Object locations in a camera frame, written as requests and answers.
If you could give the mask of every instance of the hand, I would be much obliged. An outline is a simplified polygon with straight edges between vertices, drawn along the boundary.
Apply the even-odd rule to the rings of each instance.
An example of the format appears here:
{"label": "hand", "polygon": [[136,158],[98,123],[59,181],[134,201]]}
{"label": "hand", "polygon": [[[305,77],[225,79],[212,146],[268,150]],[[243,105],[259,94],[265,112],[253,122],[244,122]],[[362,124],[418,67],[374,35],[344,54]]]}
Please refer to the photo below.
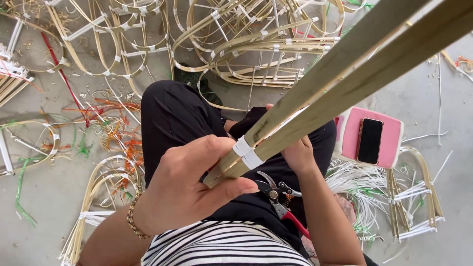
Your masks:
{"label": "hand", "polygon": [[136,202],[136,227],[147,235],[158,235],[200,221],[241,194],[257,192],[257,184],[244,177],[228,179],[212,189],[199,182],[234,144],[230,138],[208,135],[167,150]]}
{"label": "hand", "polygon": [[[267,104],[266,110],[272,107],[272,104]],[[314,159],[314,149],[308,136],[297,140],[291,146],[281,151],[281,154],[298,177],[317,167]]]}

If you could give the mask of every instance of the black and white striped shirt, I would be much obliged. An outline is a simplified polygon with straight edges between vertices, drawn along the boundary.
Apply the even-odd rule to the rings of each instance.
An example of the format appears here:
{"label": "black and white striped shirt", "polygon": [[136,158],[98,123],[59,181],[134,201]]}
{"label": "black and white striped shirt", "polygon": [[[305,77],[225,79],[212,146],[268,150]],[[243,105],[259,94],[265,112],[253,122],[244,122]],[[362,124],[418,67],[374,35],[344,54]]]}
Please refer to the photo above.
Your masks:
{"label": "black and white striped shirt", "polygon": [[196,222],[153,238],[141,266],[310,266],[286,241],[253,222]]}

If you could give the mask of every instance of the gray floor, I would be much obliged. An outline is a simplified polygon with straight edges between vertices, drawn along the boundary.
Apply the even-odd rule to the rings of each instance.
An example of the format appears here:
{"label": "gray floor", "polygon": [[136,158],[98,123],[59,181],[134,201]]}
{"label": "gray floor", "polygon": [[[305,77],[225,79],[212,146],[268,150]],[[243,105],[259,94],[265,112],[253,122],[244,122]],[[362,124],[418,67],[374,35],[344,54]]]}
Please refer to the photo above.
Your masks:
{"label": "gray floor", "polygon": [[[348,18],[356,21],[362,16],[359,13],[349,15]],[[4,18],[0,18],[0,24],[4,25]],[[6,42],[11,33],[2,30],[0,42]],[[22,63],[35,62],[39,67],[45,67],[47,63],[43,58],[44,47],[38,33],[22,35],[20,40],[25,42],[31,39],[33,44],[31,50],[22,57]],[[447,51],[455,60],[463,55],[473,58],[473,35],[469,34],[450,47]],[[192,62],[195,58],[192,52],[184,54]],[[89,56],[89,50],[83,48],[80,57],[87,63],[88,67],[101,65],[98,57]],[[168,79],[168,66],[160,64],[159,60],[165,58],[154,54],[149,61],[150,70],[156,80]],[[407,138],[434,134],[437,132],[438,124],[438,79],[428,77],[436,72],[436,59],[433,63],[422,63],[412,71],[392,82],[369,100],[362,103],[365,107],[373,107],[376,111],[391,115],[404,122],[405,136]],[[469,226],[473,217],[470,206],[470,196],[473,182],[470,179],[472,166],[468,166],[472,157],[473,144],[468,140],[473,132],[473,125],[468,121],[473,113],[473,83],[467,78],[460,77],[457,72],[441,61],[442,67],[442,131],[448,133],[442,137],[442,145],[437,144],[436,137],[428,137],[412,141],[409,145],[417,148],[425,157],[429,169],[433,175],[437,173],[448,153],[453,154],[445,165],[442,173],[436,181],[436,189],[445,214],[446,222],[440,222],[438,233],[427,233],[412,238],[408,242],[407,249],[395,260],[389,262],[391,265],[469,265],[471,261],[468,250],[468,236],[473,234]],[[72,65],[65,69],[68,73],[80,73]],[[249,88],[230,86],[218,77],[208,75],[210,86],[222,98],[226,106],[246,108],[248,105]],[[103,79],[90,76],[70,76],[73,89],[79,93],[86,93],[88,89],[92,92],[104,90]],[[148,74],[142,73],[137,78],[140,91],[143,91],[152,80]],[[38,111],[43,108],[48,113],[63,114],[70,118],[78,117],[77,113],[62,111],[66,107],[74,107],[72,98],[64,86],[58,74],[40,73],[36,75],[35,84],[42,87],[45,92],[40,93],[29,86],[17,96],[0,108],[1,121],[9,122],[12,119],[31,118],[38,116]],[[116,80],[114,88],[124,95],[131,90],[124,80]],[[255,88],[252,95],[252,106],[263,106],[266,103],[275,103],[282,95],[282,89]],[[229,114],[235,118],[241,114]],[[15,133],[27,141],[35,143],[39,128],[18,128]],[[72,140],[72,127],[61,129],[61,142],[70,143]],[[31,152],[16,143],[7,141],[11,154],[22,154],[31,156]],[[20,221],[15,213],[15,195],[17,190],[18,176],[6,176],[0,178],[0,208],[3,219],[0,220],[0,260],[6,266],[50,266],[59,265],[56,257],[60,254],[63,246],[63,238],[67,237],[74,225],[83,200],[83,194],[89,176],[95,167],[95,163],[103,158],[112,156],[105,153],[97,144],[96,138],[88,132],[87,144],[93,143],[90,158],[83,155],[71,155],[71,160],[57,158],[53,165],[43,163],[30,168],[25,173],[21,204],[38,221],[33,228],[25,220]],[[381,263],[395,253],[400,244],[392,244],[393,238],[385,223],[380,217],[382,229],[375,233],[380,234],[385,242],[377,240],[366,253],[376,262]]]}

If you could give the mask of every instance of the pink stool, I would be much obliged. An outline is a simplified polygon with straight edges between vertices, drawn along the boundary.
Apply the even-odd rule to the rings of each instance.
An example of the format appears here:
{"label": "pink stool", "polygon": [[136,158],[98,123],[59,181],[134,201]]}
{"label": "pink stool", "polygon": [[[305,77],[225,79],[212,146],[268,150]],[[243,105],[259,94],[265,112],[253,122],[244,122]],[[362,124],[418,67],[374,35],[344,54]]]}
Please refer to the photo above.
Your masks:
{"label": "pink stool", "polygon": [[335,118],[337,139],[333,156],[342,160],[356,161],[359,128],[363,118],[384,122],[377,166],[383,168],[395,167],[404,134],[404,123],[390,116],[359,107],[351,107]]}

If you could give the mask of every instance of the phone screen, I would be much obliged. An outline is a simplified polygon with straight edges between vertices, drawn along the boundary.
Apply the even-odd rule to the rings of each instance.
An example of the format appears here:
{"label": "phone screen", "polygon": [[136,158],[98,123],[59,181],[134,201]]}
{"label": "phone screen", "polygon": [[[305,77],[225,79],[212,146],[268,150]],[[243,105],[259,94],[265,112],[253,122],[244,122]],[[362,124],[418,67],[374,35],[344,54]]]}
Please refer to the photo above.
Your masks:
{"label": "phone screen", "polygon": [[378,164],[379,146],[381,144],[382,132],[382,121],[369,118],[362,120],[358,143],[358,161],[370,164]]}

